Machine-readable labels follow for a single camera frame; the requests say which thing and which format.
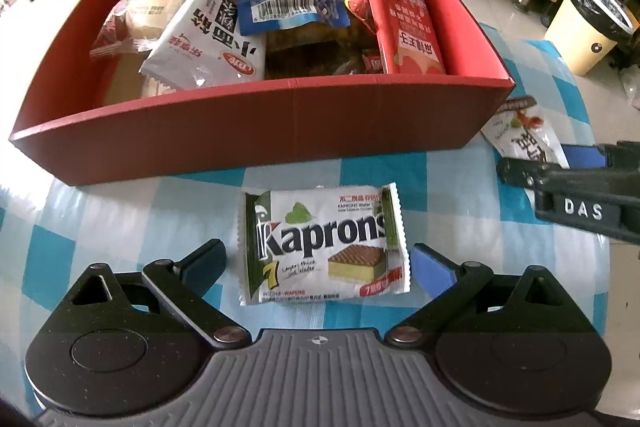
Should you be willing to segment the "Kaprons wafer packet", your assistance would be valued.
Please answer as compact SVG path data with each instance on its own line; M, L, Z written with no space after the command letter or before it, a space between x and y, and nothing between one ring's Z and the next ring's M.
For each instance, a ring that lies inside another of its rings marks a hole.
M411 268L396 184L246 193L240 303L401 295Z

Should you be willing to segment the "red cardboard box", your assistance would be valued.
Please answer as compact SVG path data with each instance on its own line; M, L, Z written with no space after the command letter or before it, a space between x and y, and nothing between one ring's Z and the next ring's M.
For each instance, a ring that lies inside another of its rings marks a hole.
M285 78L105 103L117 63L89 55L118 0L80 0L35 73L10 136L77 186L287 162L451 150L513 90L461 0L426 0L439 75Z

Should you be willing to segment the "red green snack packet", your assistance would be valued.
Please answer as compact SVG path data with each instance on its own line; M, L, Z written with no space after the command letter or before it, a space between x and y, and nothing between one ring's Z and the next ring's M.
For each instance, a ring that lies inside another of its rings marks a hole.
M445 72L425 0L369 0L386 74Z

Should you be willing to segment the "white red jerky packet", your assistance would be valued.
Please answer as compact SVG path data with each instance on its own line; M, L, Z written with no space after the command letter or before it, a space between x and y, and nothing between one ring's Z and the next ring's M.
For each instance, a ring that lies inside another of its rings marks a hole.
M533 96L506 100L480 132L501 157L570 167L550 120Z

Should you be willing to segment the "blue white checkered tablecloth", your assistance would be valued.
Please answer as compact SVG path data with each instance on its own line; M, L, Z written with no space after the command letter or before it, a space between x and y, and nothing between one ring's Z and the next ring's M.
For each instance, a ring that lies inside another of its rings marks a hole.
M407 239L499 273L544 265L598 331L608 306L610 246L538 220L524 191L502 184L481 136L460 150L203 171L76 188L11 145L1 149L1 394L27 414L26 349L93 261L118 272L180 258L207 239L236 246L243 192L315 186L398 187Z

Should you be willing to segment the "steamed cake bun packet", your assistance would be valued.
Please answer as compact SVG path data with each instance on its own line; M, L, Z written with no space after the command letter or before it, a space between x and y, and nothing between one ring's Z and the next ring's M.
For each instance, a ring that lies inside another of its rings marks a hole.
M153 49L186 0L119 0L104 20L91 57L143 53Z

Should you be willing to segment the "waffle snack clear packet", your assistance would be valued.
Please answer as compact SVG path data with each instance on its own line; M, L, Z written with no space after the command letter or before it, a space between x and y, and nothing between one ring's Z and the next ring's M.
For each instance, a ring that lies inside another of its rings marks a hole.
M382 69L378 40L359 20L345 28L309 23L267 34L267 79L376 74Z

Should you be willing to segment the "beige trash bin black liner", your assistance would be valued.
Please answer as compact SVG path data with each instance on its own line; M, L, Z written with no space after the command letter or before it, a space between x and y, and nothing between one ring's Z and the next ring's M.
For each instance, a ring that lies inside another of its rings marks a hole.
M585 76L616 46L630 43L638 27L616 0L563 0L544 38L574 75Z

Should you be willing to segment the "white spicy strips snack bag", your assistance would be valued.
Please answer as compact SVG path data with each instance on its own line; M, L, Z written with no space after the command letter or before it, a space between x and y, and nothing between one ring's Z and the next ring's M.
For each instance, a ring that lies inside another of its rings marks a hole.
M265 78L266 37L240 33L238 0L186 0L140 72L176 90Z

